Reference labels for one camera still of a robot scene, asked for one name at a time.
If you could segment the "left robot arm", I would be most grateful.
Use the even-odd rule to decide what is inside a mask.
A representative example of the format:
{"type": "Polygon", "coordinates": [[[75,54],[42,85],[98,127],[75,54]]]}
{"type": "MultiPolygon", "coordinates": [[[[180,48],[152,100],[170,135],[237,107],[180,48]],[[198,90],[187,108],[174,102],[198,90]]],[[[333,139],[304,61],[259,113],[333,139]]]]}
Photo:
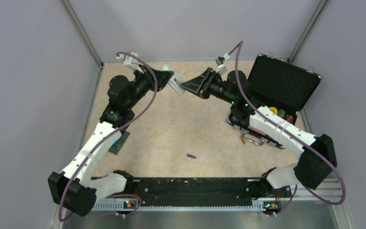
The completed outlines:
{"type": "Polygon", "coordinates": [[[162,90],[174,83],[171,70],[146,69],[133,72],[130,81],[117,75],[109,82],[109,103],[105,107],[91,137],[77,156],[60,172],[52,172],[48,184],[53,201],[60,206],[59,218],[64,221],[63,210],[81,217],[86,216],[98,200],[112,194],[128,197],[133,193],[132,176],[116,170],[110,175],[94,178],[93,173],[109,149],[122,137],[138,116],[132,108],[149,92],[162,90]]]}

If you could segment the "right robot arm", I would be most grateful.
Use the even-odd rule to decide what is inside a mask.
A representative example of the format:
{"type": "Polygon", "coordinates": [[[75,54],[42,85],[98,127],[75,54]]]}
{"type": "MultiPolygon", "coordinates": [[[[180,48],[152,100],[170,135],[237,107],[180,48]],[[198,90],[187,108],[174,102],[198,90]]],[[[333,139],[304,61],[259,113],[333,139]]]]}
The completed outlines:
{"type": "Polygon", "coordinates": [[[231,113],[239,121],[248,120],[248,125],[289,149],[298,160],[296,163],[275,167],[262,175],[261,192],[274,196],[280,188],[303,185],[316,189],[337,166],[331,137],[316,136],[295,127],[275,114],[248,91],[250,82],[242,71],[231,71],[227,80],[219,72],[207,68],[201,75],[185,81],[181,87],[201,99],[214,96],[231,103],[231,113]]]}

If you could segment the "white remote control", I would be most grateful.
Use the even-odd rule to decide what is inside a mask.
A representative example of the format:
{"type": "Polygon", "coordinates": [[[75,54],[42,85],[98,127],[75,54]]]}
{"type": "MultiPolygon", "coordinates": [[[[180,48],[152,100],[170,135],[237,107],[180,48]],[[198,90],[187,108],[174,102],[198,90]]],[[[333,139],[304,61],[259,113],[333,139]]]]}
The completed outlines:
{"type": "Polygon", "coordinates": [[[162,68],[162,71],[171,71],[172,77],[168,81],[168,85],[179,95],[184,95],[185,90],[181,87],[181,84],[183,83],[182,78],[175,73],[175,71],[167,64],[165,64],[162,68]]]}

